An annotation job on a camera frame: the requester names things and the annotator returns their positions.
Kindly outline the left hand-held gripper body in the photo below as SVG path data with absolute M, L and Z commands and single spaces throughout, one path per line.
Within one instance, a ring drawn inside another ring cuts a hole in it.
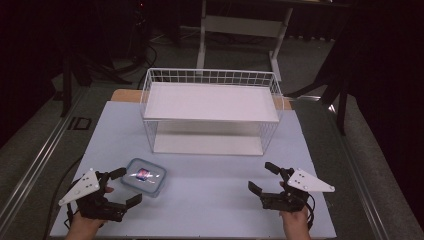
M 125 204 L 110 202 L 106 197 L 106 186 L 110 172 L 90 169 L 74 181 L 58 205 L 70 205 L 75 201 L 80 214 L 85 218 L 121 221 L 127 211 Z

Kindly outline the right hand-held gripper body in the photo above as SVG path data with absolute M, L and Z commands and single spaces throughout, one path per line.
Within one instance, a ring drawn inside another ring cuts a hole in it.
M 298 169 L 281 168 L 284 186 L 280 193 L 264 193 L 260 200 L 264 209 L 297 212 L 307 204 L 310 192 L 334 192 L 335 187 Z

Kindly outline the clear plastic container blue lid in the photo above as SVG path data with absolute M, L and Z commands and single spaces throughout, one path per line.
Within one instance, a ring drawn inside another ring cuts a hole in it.
M 131 189 L 156 198 L 164 186 L 167 170 L 141 158 L 132 159 L 126 167 L 121 182 Z

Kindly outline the person's right hand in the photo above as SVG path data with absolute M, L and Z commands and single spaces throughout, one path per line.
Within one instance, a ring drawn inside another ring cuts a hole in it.
M 308 209 L 304 207 L 301 211 L 280 211 L 283 230 L 287 240 L 312 240 L 308 229 Z

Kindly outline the person's left hand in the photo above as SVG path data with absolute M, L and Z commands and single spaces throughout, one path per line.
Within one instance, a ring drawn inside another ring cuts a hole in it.
M 85 218 L 77 212 L 65 240 L 93 240 L 105 223 L 106 220 Z

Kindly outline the light blue table mat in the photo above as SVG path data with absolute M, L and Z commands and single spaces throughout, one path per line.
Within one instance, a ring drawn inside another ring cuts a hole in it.
M 280 177 L 266 170 L 279 167 L 315 171 L 298 116 L 283 114 L 282 124 L 263 156 L 154 154 L 150 150 L 138 104 L 106 103 L 75 173 L 126 166 L 132 159 L 154 162 L 167 171 L 164 187 L 146 197 L 121 222 L 109 222 L 98 234 L 111 238 L 281 239 L 282 221 L 265 210 L 248 184 L 280 191 Z

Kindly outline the wooden table board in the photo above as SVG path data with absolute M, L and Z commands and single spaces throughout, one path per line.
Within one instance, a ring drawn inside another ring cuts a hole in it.
M 111 100 L 117 102 L 139 102 L 143 90 L 117 89 L 113 92 Z M 273 97 L 273 103 L 277 110 L 291 110 L 292 105 L 289 99 L 284 97 Z

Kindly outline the black stand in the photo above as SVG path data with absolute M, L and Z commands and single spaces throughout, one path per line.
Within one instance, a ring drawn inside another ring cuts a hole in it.
M 62 102 L 61 117 L 65 117 L 71 110 L 73 95 L 72 86 L 73 81 L 76 81 L 79 86 L 90 86 L 92 78 L 89 73 L 89 68 L 100 72 L 107 79 L 119 83 L 129 84 L 117 75 L 113 74 L 111 70 L 107 70 L 100 64 L 95 63 L 89 57 L 83 54 L 75 54 L 67 52 L 63 58 L 63 85 L 62 90 L 58 92 L 59 100 Z
M 314 89 L 326 85 L 326 89 L 319 101 L 322 105 L 329 107 L 336 99 L 339 99 L 336 126 L 340 134 L 345 136 L 344 121 L 351 73 L 352 69 L 349 58 L 344 54 L 338 55 L 334 51 L 331 51 L 321 66 L 315 80 L 297 91 L 288 93 L 287 97 L 299 98 Z

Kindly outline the metal floor rail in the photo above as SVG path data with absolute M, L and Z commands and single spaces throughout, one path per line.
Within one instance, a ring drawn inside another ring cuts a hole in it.
M 355 186 L 355 191 L 358 195 L 359 201 L 361 202 L 363 211 L 372 229 L 375 240 L 389 240 L 385 226 L 382 223 L 381 217 L 378 213 L 378 210 L 376 209 L 376 205 L 370 195 L 366 182 L 356 163 L 356 159 L 347 142 L 346 137 L 340 133 L 336 124 L 333 125 L 333 129 L 336 133 L 336 137 L 341 141 L 341 147 L 344 155 L 347 158 L 348 171 L 352 179 L 352 183 Z
M 13 222 L 87 91 L 76 91 L 63 117 L 62 105 L 50 100 L 0 149 L 0 235 Z

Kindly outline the white desk frame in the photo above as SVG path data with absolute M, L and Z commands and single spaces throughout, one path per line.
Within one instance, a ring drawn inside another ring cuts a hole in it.
M 269 61 L 272 72 L 278 81 L 281 80 L 278 55 L 282 46 L 293 8 L 285 10 L 282 21 L 257 20 L 249 18 L 236 18 L 228 16 L 217 16 L 207 14 L 207 1 L 202 0 L 201 22 L 200 22 L 200 46 L 197 56 L 197 69 L 203 69 L 206 55 L 206 33 L 239 34 L 258 37 L 274 38 L 275 48 L 269 52 Z

